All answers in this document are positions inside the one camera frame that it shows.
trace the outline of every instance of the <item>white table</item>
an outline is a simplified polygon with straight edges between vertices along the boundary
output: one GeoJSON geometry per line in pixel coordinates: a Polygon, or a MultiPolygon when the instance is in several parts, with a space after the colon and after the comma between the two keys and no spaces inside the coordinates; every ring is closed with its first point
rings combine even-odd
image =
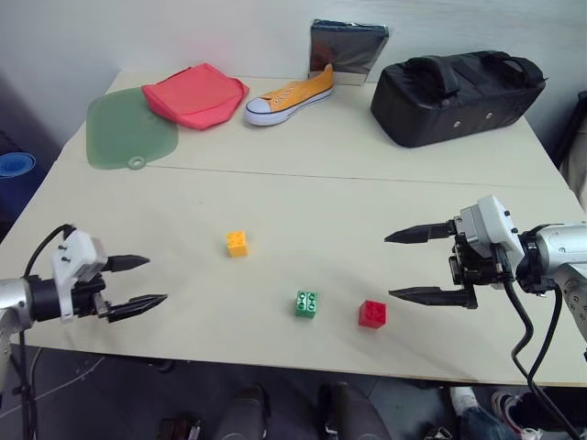
{"type": "MultiPolygon", "coordinates": [[[[164,73],[122,72],[111,90],[164,73]]],[[[251,96],[284,80],[246,79],[251,96]]],[[[240,111],[145,169],[94,170],[84,126],[68,142],[0,246],[1,277],[20,274],[53,227],[75,223],[110,255],[152,259],[106,275],[106,297],[167,293],[155,309],[107,324],[37,324],[32,345],[146,357],[329,369],[434,380],[521,383],[509,358],[523,327],[502,291],[479,288],[479,309],[432,308],[388,289],[452,286],[452,243],[392,245],[395,230],[446,221],[493,193],[525,230],[584,213],[522,119],[426,148],[400,148],[369,113],[373,85],[338,87],[285,124],[244,125],[240,111]],[[226,233],[245,230],[250,255],[228,258],[226,233]],[[294,316],[298,290],[320,293],[314,320],[294,316]],[[389,324],[359,327],[366,300],[386,302],[389,324]]],[[[48,253],[39,271],[50,274],[48,253]]],[[[550,299],[524,295],[537,340],[550,299]]],[[[584,343],[564,310],[541,383],[585,385],[584,343]]],[[[537,353],[533,344],[522,359],[537,353]]]]}
{"type": "MultiPolygon", "coordinates": [[[[106,298],[167,293],[155,309],[107,324],[95,317],[37,324],[31,345],[162,358],[328,369],[436,380],[520,383],[509,353],[522,325],[504,292],[478,289],[479,309],[432,308],[388,289],[451,285],[451,240],[422,246],[383,238],[444,221],[494,193],[520,230],[579,219],[569,191],[503,186],[267,176],[146,168],[94,170],[60,160],[0,247],[1,277],[22,272],[54,226],[73,222],[110,255],[152,259],[106,276],[106,298]],[[250,255],[228,258],[226,232],[244,229],[250,255]],[[314,320],[294,316],[298,290],[320,293],[314,320]],[[359,327],[358,308],[388,304],[389,323],[359,327]]],[[[39,270],[49,275],[48,254],[39,270]]],[[[524,295],[537,339],[552,299],[524,295]]],[[[564,310],[537,380],[586,381],[583,342],[564,310]]],[[[522,358],[536,354],[532,345],[522,358]]]]}

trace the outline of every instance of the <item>black duffel bag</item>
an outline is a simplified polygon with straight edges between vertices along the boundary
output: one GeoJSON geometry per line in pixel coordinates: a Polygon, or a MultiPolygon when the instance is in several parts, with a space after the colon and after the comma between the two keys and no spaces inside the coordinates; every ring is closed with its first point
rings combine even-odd
{"type": "Polygon", "coordinates": [[[513,124],[545,86],[532,61],[505,52],[419,57],[386,67],[371,111],[404,147],[513,124]]]}

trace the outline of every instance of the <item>pink pouch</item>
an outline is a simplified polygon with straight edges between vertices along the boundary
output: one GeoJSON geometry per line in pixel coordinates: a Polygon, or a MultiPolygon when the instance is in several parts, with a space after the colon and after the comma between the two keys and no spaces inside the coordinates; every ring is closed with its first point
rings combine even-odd
{"type": "Polygon", "coordinates": [[[141,87],[150,109],[182,126],[204,130],[228,121],[249,87],[203,63],[141,87]]]}

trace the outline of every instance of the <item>yellow sneaker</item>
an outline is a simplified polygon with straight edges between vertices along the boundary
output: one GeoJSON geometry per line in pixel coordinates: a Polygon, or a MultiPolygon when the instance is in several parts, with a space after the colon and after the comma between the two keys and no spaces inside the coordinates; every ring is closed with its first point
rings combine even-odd
{"type": "Polygon", "coordinates": [[[280,124],[296,110],[328,98],[332,93],[332,84],[332,64],[328,64],[322,73],[311,80],[290,82],[280,90],[248,101],[245,120],[255,126],[280,124]]]}

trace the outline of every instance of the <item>floor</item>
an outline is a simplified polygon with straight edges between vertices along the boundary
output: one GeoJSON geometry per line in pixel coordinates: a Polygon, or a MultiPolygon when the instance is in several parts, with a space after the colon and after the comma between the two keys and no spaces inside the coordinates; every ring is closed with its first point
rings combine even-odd
{"type": "MultiPolygon", "coordinates": [[[[35,350],[29,349],[31,357],[35,350]]],[[[161,418],[186,411],[204,421],[200,438],[211,438],[231,396],[251,383],[261,383],[271,396],[271,438],[317,439],[318,388],[339,380],[370,396],[395,440],[420,440],[428,424],[444,425],[455,433],[448,391],[424,382],[183,361],[162,374],[132,359],[45,349],[37,369],[39,439],[155,440],[161,418]],[[61,386],[84,373],[82,379],[61,386]]],[[[16,385],[11,369],[6,389],[16,385]]],[[[480,402],[486,404],[492,391],[477,388],[480,402]]],[[[18,404],[18,397],[5,393],[0,410],[3,440],[20,439],[18,404]]]]}

